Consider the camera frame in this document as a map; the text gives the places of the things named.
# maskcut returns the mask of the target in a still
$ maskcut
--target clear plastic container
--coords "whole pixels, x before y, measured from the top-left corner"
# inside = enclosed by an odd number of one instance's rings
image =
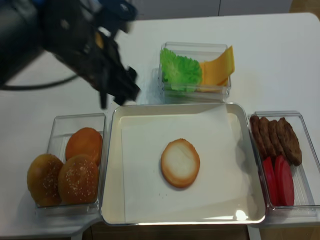
[[[161,49],[169,49],[178,56],[188,57],[198,62],[212,61],[217,59],[228,48],[225,44],[204,44],[204,43],[182,43],[166,42]],[[194,89],[193,92],[182,92],[171,89],[171,85],[163,81],[161,64],[159,66],[158,86],[164,95],[164,101],[171,103],[205,103],[205,102],[226,102],[231,89],[231,79],[229,77],[226,86],[183,84],[179,87]]]
[[[320,164],[302,115],[297,111],[257,111],[254,115],[257,115],[260,118],[266,117],[269,121],[278,121],[280,118],[284,117],[291,124],[299,140],[302,152],[302,164],[299,166],[292,165],[290,167],[294,185],[294,205],[274,206],[270,201],[266,176],[262,166],[262,159],[260,158],[253,137],[251,138],[261,176],[262,186],[266,193],[267,206],[272,209],[274,214],[285,213],[290,214],[291,217],[308,217],[312,212],[316,214],[316,211],[318,212],[320,210]]]
[[[63,163],[66,162],[66,145],[69,138],[82,128],[93,128],[102,136],[102,154],[99,166],[98,194],[95,202],[86,204],[40,207],[35,206],[36,215],[44,216],[70,216],[80,214],[95,214],[99,212],[103,185],[107,166],[107,128],[104,113],[57,116],[53,121],[51,136],[49,139],[47,153],[57,156]]]

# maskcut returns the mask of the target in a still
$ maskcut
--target metal tray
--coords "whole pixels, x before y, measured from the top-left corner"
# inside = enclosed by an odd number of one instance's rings
[[[239,151],[235,154],[237,157],[234,162],[237,162],[239,172],[248,176],[249,181],[246,184],[247,187],[251,188],[252,192],[244,192],[244,197],[239,197],[228,202],[208,204],[196,209],[175,211],[172,214],[166,213],[157,217],[140,218],[136,221],[132,219],[128,220],[126,217],[126,203],[130,199],[126,197],[126,176],[124,174],[126,166],[123,160],[122,131],[132,125],[147,126],[150,121],[152,122],[158,118],[196,116],[224,106],[227,112],[226,118],[231,128],[230,133],[233,135],[231,137],[237,142],[237,150]],[[188,129],[200,130],[204,127],[201,124],[195,123],[190,125]],[[110,145],[107,154],[108,161],[101,207],[101,215],[106,223],[111,225],[254,224],[264,220],[266,204],[251,145],[246,114],[241,106],[234,103],[122,106],[117,108],[113,113],[110,128]],[[217,140],[219,135],[212,135],[212,139],[214,138]],[[131,173],[139,174],[140,172],[135,172],[136,165],[139,163],[134,164],[132,165]],[[218,170],[213,168],[213,179],[215,171],[217,172]],[[224,181],[235,181],[236,179],[233,179],[232,176],[227,176],[230,173],[225,171],[225,179],[215,180],[221,182],[221,184],[224,184]]]

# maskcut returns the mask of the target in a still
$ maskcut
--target burger patty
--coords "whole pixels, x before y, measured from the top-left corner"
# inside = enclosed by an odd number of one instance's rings
[[[260,118],[259,120],[260,135],[262,137],[266,153],[271,158],[273,165],[275,165],[277,153],[269,137],[268,125],[269,125],[268,119],[266,119],[265,117]]]
[[[276,125],[276,133],[283,147],[287,159],[295,166],[302,163],[302,153],[299,140],[290,123],[284,117]]]
[[[276,155],[277,156],[282,155],[282,156],[284,156],[285,159],[287,159],[284,148],[281,146],[281,143],[280,143],[278,135],[277,135],[277,124],[278,124],[277,120],[269,121],[269,124],[268,124],[269,137],[270,137],[271,143],[274,147]]]
[[[251,125],[251,132],[252,132],[253,138],[257,145],[260,156],[264,161],[268,157],[268,154],[259,130],[259,117],[256,115],[252,115],[249,121]]]

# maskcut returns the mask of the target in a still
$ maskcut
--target black cable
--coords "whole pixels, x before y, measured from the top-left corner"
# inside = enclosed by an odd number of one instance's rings
[[[10,85],[4,85],[0,87],[0,90],[4,91],[30,91],[30,90],[41,90],[41,89],[48,89],[52,87],[56,87],[62,84],[66,84],[68,82],[71,82],[72,80],[78,78],[79,76],[77,74],[70,76],[66,79],[59,80],[59,81],[53,81],[50,83],[40,84],[40,85],[21,85],[21,86],[10,86]]]

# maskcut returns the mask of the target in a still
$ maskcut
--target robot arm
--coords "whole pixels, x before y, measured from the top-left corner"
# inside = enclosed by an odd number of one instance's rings
[[[124,68],[114,41],[118,30],[135,19],[136,9],[124,0],[84,1],[34,0],[33,5],[29,0],[11,0],[0,5],[1,17],[4,11],[7,19],[16,20],[9,26],[9,21],[0,19],[0,61],[7,66],[0,66],[0,88],[43,47],[99,91],[101,108],[106,108],[107,94],[120,105],[136,100],[140,90],[135,84],[137,74]],[[105,36],[98,27],[110,35]]]

